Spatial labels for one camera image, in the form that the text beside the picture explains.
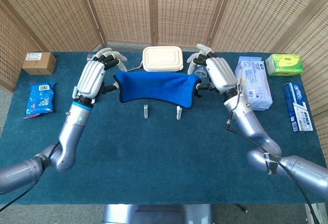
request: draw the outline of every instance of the metal base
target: metal base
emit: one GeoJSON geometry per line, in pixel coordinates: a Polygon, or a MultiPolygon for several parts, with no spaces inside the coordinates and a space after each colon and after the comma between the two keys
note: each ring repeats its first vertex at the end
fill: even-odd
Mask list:
{"type": "Polygon", "coordinates": [[[213,224],[212,206],[105,205],[102,224],[213,224]]]}

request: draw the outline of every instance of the table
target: table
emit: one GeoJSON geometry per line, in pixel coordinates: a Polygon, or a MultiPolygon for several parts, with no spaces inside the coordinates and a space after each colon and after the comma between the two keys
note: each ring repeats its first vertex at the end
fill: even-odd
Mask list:
{"type": "MultiPolygon", "coordinates": [[[[21,72],[0,139],[0,167],[21,162],[55,144],[86,63],[86,52],[55,52],[53,75],[21,72]],[[55,81],[54,112],[23,119],[29,82],[55,81]]],[[[136,67],[142,52],[122,52],[127,68],[136,67]]],[[[184,52],[186,59],[192,52],[184,52]]],[[[238,58],[268,53],[217,53],[232,69],[238,58]]],[[[187,71],[185,62],[183,72],[187,71]]],[[[118,71],[108,71],[105,82],[114,82],[118,71]]],[[[298,155],[324,166],[317,133],[293,134],[282,86],[299,82],[296,77],[268,77],[273,98],[266,111],[256,112],[267,133],[276,140],[283,156],[298,155]]],[[[89,118],[77,148],[76,163],[66,173],[49,168],[39,183],[19,203],[297,203],[304,202],[291,180],[251,169],[245,154],[253,146],[224,130],[228,112],[223,97],[202,91],[191,110],[176,120],[176,106],[148,100],[121,104],[118,91],[102,95],[89,118]]],[[[0,197],[7,203],[25,189],[0,197]]],[[[323,199],[309,191],[312,202],[323,199]]]]}

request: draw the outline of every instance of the blue ring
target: blue ring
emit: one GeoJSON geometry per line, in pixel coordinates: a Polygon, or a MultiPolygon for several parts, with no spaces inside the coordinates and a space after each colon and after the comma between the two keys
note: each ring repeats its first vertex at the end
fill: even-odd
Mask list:
{"type": "Polygon", "coordinates": [[[84,106],[84,105],[81,105],[81,104],[79,104],[79,103],[77,103],[77,102],[74,102],[73,101],[73,103],[72,103],[73,105],[75,105],[75,106],[78,106],[78,107],[80,107],[80,108],[82,108],[82,109],[85,109],[85,110],[92,110],[92,108],[90,108],[90,107],[88,107],[88,106],[84,106]]]}

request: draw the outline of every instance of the woven bamboo screen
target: woven bamboo screen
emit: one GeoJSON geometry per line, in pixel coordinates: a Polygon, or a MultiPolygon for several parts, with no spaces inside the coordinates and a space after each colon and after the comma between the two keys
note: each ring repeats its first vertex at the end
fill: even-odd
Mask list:
{"type": "Polygon", "coordinates": [[[48,51],[89,51],[100,42],[83,0],[6,0],[48,51]]]}
{"type": "Polygon", "coordinates": [[[108,41],[151,42],[149,0],[92,0],[108,41]]]}
{"type": "Polygon", "coordinates": [[[315,118],[314,123],[319,136],[324,159],[328,165],[328,115],[320,119],[315,118]]]}
{"type": "Polygon", "coordinates": [[[302,56],[302,80],[314,113],[328,105],[328,3],[284,49],[302,56]]]}
{"type": "Polygon", "coordinates": [[[157,0],[158,43],[206,44],[217,3],[218,0],[157,0]]]}
{"type": "Polygon", "coordinates": [[[312,0],[229,0],[216,51],[269,52],[312,0]]]}
{"type": "Polygon", "coordinates": [[[0,85],[13,91],[26,53],[38,50],[36,44],[0,9],[0,85]]]}

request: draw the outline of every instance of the cardboard box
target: cardboard box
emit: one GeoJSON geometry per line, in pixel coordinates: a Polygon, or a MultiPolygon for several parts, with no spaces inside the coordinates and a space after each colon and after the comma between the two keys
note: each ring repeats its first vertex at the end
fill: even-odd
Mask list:
{"type": "Polygon", "coordinates": [[[56,58],[51,52],[27,53],[23,62],[23,69],[32,75],[53,74],[56,58]]]}
{"type": "Polygon", "coordinates": [[[272,54],[265,60],[268,75],[294,76],[303,73],[301,56],[298,54],[272,54]]]}
{"type": "Polygon", "coordinates": [[[240,90],[253,110],[266,110],[270,107],[272,97],[261,57],[241,56],[235,75],[240,90]]]}
{"type": "Polygon", "coordinates": [[[301,83],[287,83],[283,93],[294,133],[313,131],[301,83]]]}

